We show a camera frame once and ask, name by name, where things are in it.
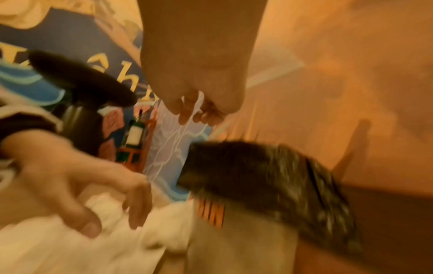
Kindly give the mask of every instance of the white label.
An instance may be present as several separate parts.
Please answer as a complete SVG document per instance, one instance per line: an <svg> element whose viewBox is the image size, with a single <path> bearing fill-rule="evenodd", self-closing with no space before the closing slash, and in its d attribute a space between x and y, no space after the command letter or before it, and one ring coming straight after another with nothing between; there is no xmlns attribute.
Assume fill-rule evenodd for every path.
<svg viewBox="0 0 433 274"><path fill-rule="evenodd" d="M126 139L126 144L130 145L139 145L141 141L141 135L143 134L142 127L133 125L128 134L128 138Z"/></svg>

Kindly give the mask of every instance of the dark sleeve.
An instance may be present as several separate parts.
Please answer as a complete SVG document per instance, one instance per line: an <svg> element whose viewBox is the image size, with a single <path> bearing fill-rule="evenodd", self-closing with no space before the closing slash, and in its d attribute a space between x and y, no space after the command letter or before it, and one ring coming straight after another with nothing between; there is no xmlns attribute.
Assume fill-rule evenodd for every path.
<svg viewBox="0 0 433 274"><path fill-rule="evenodd" d="M9 135L16 132L33 129L56 132L55 125L48 122L44 118L19 113L0 119L0 142Z"/></svg>

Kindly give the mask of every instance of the person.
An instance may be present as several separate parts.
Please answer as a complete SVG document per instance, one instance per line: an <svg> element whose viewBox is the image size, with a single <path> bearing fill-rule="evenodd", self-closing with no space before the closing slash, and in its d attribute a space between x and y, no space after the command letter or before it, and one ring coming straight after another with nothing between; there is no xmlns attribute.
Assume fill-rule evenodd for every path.
<svg viewBox="0 0 433 274"><path fill-rule="evenodd" d="M213 126L238 111L266 0L139 0L138 5L145 29L143 71L179 123L192 116ZM199 91L204 101L193 113ZM76 199L90 183L125 193L130 227L143 226L152 208L146 177L76 150L56 134L60 131L61 122L50 113L0 89L0 154L18 170L11 180L87 237L101 232L98 217Z"/></svg>

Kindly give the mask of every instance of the white cloth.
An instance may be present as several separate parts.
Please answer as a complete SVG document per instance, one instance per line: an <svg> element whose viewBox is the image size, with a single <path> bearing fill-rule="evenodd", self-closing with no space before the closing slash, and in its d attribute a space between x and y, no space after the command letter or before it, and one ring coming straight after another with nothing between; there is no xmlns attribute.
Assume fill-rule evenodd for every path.
<svg viewBox="0 0 433 274"><path fill-rule="evenodd" d="M58 217L38 217L0 230L0 273L152 274L165 250L186 252L191 203L153 210L142 229L133 231L119 201L108 194L86 205L101 218L103 230L87 239Z"/></svg>

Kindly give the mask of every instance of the sleeve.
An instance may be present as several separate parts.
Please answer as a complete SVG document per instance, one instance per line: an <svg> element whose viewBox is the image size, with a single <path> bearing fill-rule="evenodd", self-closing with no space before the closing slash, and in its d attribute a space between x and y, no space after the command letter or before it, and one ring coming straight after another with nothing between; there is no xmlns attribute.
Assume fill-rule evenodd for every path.
<svg viewBox="0 0 433 274"><path fill-rule="evenodd" d="M62 131L62 122L41 107L0 86L0 142L7 136L29 129Z"/></svg>

